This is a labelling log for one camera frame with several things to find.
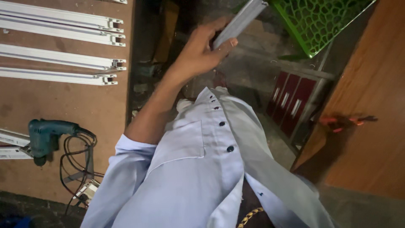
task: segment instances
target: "drawer handle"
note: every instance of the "drawer handle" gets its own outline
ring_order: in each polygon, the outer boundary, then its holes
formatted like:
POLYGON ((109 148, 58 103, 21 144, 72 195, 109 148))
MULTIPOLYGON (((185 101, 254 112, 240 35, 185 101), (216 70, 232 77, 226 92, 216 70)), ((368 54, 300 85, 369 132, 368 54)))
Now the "drawer handle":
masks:
POLYGON ((297 114, 297 111, 298 111, 298 108, 299 108, 300 105, 301 105, 301 102, 302 102, 302 100, 299 100, 299 99, 295 102, 294 108, 293 108, 292 111, 291 111, 291 116, 292 116, 293 118, 295 118, 295 115, 297 114))
POLYGON ((276 101, 277 94, 278 94, 279 91, 280 91, 280 88, 277 88, 277 89, 276 89, 276 92, 274 93, 274 96, 273 96, 273 102, 276 101))
POLYGON ((281 102, 281 108, 284 108, 284 106, 286 105, 289 95, 290 94, 286 92, 283 102, 281 102))

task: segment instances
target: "red cabinet drawer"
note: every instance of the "red cabinet drawer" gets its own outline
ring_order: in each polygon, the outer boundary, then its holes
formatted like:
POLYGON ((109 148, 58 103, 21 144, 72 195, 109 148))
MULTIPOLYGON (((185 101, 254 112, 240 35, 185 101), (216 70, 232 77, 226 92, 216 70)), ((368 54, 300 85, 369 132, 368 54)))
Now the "red cabinet drawer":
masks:
POLYGON ((277 102, 281 96, 281 92, 283 92, 284 84, 286 83, 288 73, 280 72, 279 77, 277 78, 276 85, 274 87, 273 93, 271 94, 271 100, 267 105, 266 113, 271 116, 273 115, 274 109, 276 108, 277 102))
POLYGON ((288 77, 283 94, 280 97, 280 102, 278 102, 278 104, 276 105, 276 109, 273 115, 273 120, 277 125, 281 124, 281 121, 286 114, 288 105, 291 102, 292 95, 295 91, 295 88, 297 88, 299 80, 300 77, 294 74, 290 74, 290 76, 288 77))
POLYGON ((307 78, 301 78, 300 84, 297 87, 291 104, 288 107, 286 116, 284 117, 281 125, 281 130, 286 134, 288 138, 291 137, 295 126, 304 110, 305 105, 309 97, 312 94, 316 81, 307 78))

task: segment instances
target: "shirt pocket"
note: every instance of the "shirt pocket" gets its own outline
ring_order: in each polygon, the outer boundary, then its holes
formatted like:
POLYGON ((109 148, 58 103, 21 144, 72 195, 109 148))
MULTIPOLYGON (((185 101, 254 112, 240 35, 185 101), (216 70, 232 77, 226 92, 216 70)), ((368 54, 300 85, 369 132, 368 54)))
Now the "shirt pocket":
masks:
POLYGON ((149 174, 164 163, 184 158, 204 157, 204 143, 201 121, 188 123, 167 131, 153 155, 151 165, 146 173, 149 174))

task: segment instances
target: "drill power cord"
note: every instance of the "drill power cord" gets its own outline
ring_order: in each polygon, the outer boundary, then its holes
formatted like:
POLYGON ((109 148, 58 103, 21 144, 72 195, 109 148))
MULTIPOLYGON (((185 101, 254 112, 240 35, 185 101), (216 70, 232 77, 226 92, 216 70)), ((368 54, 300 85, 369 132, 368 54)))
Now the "drill power cord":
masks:
POLYGON ((94 173, 92 173, 92 172, 89 172, 89 171, 87 170, 87 169, 88 169, 88 166, 89 166, 90 155, 93 153, 93 148, 95 147, 96 144, 97 144, 97 137, 96 137, 96 135, 94 135, 92 132, 90 132, 90 131, 88 131, 88 130, 86 130, 86 129, 84 129, 84 128, 79 128, 79 129, 77 130, 77 134, 76 134, 76 135, 68 136, 68 137, 65 139, 65 141, 63 142, 64 154, 60 157, 59 178, 60 178, 60 181, 61 181, 63 187, 65 187, 66 190, 68 190, 68 192, 70 192, 70 193, 72 194, 72 198, 70 199, 68 205, 66 206, 65 215, 67 215, 69 206, 70 206, 70 204, 72 203, 74 197, 76 197, 76 198, 79 200, 79 202, 76 204, 76 206, 78 206, 80 203, 83 203, 86 207, 88 207, 88 205, 87 205, 87 203, 86 203, 86 199, 83 198, 83 197, 77 197, 77 195, 76 195, 77 192, 82 188, 84 182, 86 181, 86 177, 87 177, 88 174, 91 174, 91 175, 94 175, 94 176, 98 176, 98 177, 104 177, 104 174, 102 174, 102 173, 99 173, 99 172, 94 172, 94 173), (80 141, 84 142, 84 144, 85 144, 85 149, 84 149, 84 150, 81 150, 81 151, 73 151, 73 152, 71 152, 71 151, 70 151, 70 148, 69 148, 69 145, 70 145, 70 141, 71 141, 73 138, 79 139, 80 141), (73 158, 73 155, 78 155, 78 154, 85 153, 85 152, 88 152, 88 153, 87 153, 86 165, 83 167, 82 165, 80 165, 80 164, 73 158), (82 173, 83 173, 83 177, 82 177, 82 179, 81 179, 81 181, 80 181, 80 184, 79 184, 78 188, 77 188, 75 191, 70 190, 70 189, 66 186, 66 184, 64 183, 63 178, 62 178, 62 168, 65 170, 65 168, 64 168, 64 166, 63 166, 63 159, 64 159, 65 157, 68 159, 68 161, 69 161, 69 163, 71 164, 72 167, 74 167, 74 168, 75 168, 76 170, 78 170, 79 172, 82 172, 82 173))

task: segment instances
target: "gold chain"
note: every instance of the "gold chain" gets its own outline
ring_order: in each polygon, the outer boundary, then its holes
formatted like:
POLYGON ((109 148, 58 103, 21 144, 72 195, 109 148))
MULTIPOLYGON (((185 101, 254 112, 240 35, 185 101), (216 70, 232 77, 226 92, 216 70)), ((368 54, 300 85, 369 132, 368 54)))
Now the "gold chain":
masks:
POLYGON ((251 217, 253 217, 253 215, 257 214, 258 212, 262 212, 262 211, 263 211, 263 208, 262 208, 262 207, 258 207, 258 208, 256 208, 256 209, 254 209, 253 211, 249 212, 249 213, 246 215, 246 217, 244 217, 244 218, 242 219, 242 222, 238 225, 238 228, 243 228, 243 227, 246 225, 247 221, 248 221, 251 217))

